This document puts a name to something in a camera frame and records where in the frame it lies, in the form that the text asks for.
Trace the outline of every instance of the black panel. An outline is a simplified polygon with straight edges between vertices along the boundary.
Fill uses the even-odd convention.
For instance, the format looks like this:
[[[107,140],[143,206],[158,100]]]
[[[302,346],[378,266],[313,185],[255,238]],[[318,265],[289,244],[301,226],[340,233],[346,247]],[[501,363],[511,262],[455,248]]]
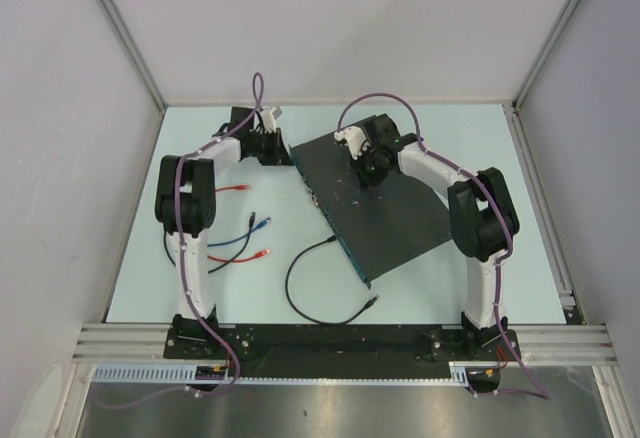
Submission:
[[[363,281],[451,239],[448,210],[431,188],[390,173],[362,189],[333,133],[294,147],[292,157]]]

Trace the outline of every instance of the red connector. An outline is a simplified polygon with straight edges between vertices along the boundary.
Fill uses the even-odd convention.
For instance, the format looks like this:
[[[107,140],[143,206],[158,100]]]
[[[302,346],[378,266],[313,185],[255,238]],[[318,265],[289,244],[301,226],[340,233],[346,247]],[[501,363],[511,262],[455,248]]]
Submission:
[[[236,260],[232,260],[231,263],[246,263],[248,261],[253,261],[253,260],[257,260],[258,258],[262,258],[263,256],[266,256],[269,253],[271,253],[271,250],[267,248],[266,250],[261,250],[258,253],[256,253],[255,255],[250,256],[249,258],[238,258]],[[217,258],[217,257],[211,256],[211,255],[207,255],[207,257],[210,260],[218,261],[220,263],[229,263],[229,261],[230,261],[230,260],[223,260],[222,258]]]
[[[248,190],[249,188],[251,188],[250,185],[223,186],[222,188],[217,188],[216,192],[218,192],[218,191],[228,191],[228,190],[243,191],[243,190]]]

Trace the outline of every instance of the table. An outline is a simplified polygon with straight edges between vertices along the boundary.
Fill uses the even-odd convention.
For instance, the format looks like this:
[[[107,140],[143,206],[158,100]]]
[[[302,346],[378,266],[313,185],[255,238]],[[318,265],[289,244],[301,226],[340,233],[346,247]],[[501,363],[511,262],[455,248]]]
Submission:
[[[278,123],[290,146],[335,128],[340,106],[283,107]],[[564,323],[564,315],[540,229],[527,192],[507,122],[499,105],[422,105],[416,107],[429,145],[471,169],[499,168],[505,175],[521,231],[515,252],[505,265],[504,300],[512,323]],[[413,123],[400,106],[363,105],[353,108],[346,124],[387,113],[402,134]],[[228,121],[229,107],[171,107],[167,110],[144,185],[140,204],[119,272],[108,322],[169,322],[177,310],[180,286],[162,247],[162,226],[155,220],[154,201],[160,159],[195,150]],[[303,248],[331,235],[320,211],[293,167],[262,167],[247,159],[228,168],[216,185],[249,184],[243,192],[217,194],[217,216],[210,242],[226,241],[246,231],[251,211],[258,221],[272,222],[255,233],[246,256],[270,248],[252,262],[232,264],[211,276],[221,323],[304,323],[287,304],[285,272]],[[232,256],[241,243],[214,248]],[[372,294],[381,299],[354,323],[460,322],[466,300],[466,267],[453,242],[362,284],[336,243],[305,256],[291,278],[297,305],[320,320],[351,316]]]

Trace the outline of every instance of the black cable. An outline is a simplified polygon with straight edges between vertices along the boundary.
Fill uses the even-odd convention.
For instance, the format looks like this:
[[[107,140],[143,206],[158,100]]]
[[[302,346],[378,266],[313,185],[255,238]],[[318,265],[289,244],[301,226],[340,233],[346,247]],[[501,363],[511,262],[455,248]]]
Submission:
[[[215,268],[209,270],[209,274],[215,273],[216,271],[224,268],[229,263],[233,262],[233,260],[235,260],[240,255],[242,255],[242,253],[244,253],[244,250],[246,250],[247,246],[249,245],[249,240],[251,239],[251,233],[253,231],[253,225],[254,225],[255,222],[256,222],[256,214],[255,213],[251,213],[251,217],[249,218],[249,233],[247,233],[247,237],[245,238],[244,244],[242,245],[242,248],[240,248],[240,251],[238,253],[236,253],[235,255],[233,255],[233,257],[231,259],[229,259],[228,261],[222,263],[220,266],[216,266]],[[167,254],[167,258],[169,258],[169,261],[171,262],[171,264],[173,266],[176,266],[176,262],[171,257],[171,252],[169,252],[169,245],[167,245],[167,232],[165,232],[164,235],[163,235],[162,244],[164,245],[164,252]]]
[[[293,301],[291,300],[291,295],[289,294],[289,278],[291,277],[291,270],[293,270],[294,265],[297,263],[297,261],[302,258],[302,256],[315,249],[318,248],[319,246],[324,245],[325,243],[332,243],[334,241],[336,241],[338,238],[334,235],[330,238],[327,238],[324,241],[321,241],[320,243],[316,243],[315,245],[310,246],[309,248],[305,248],[304,250],[302,250],[300,253],[298,253],[298,256],[296,256],[293,261],[291,262],[291,265],[289,265],[289,269],[287,270],[287,277],[284,280],[284,291],[287,294],[287,301],[289,302],[289,304],[291,305],[291,308],[294,309],[294,311],[296,313],[298,313],[301,317],[316,323],[318,325],[332,325],[332,326],[340,326],[340,325],[348,325],[349,323],[351,323],[353,320],[355,320],[357,317],[359,317],[362,313],[364,313],[365,311],[367,311],[369,308],[371,308],[376,301],[378,301],[379,296],[376,295],[373,298],[371,298],[369,301],[367,301],[364,306],[362,308],[360,308],[360,311],[358,311],[355,315],[353,315],[351,318],[344,320],[344,321],[339,321],[339,322],[326,322],[326,321],[320,321],[320,320],[316,320],[315,318],[311,318],[309,315],[304,314],[302,311],[300,311],[298,309],[298,307],[296,305],[293,304]]]

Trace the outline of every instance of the wall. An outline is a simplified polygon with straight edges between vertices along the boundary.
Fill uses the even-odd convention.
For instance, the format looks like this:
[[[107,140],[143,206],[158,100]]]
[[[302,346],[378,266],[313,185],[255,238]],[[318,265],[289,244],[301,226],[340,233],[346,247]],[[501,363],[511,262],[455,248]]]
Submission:
[[[95,0],[0,0],[0,436],[99,318],[159,113]]]
[[[640,401],[640,0],[585,0],[523,108],[572,275]]]
[[[170,104],[510,100],[565,0],[115,0]]]

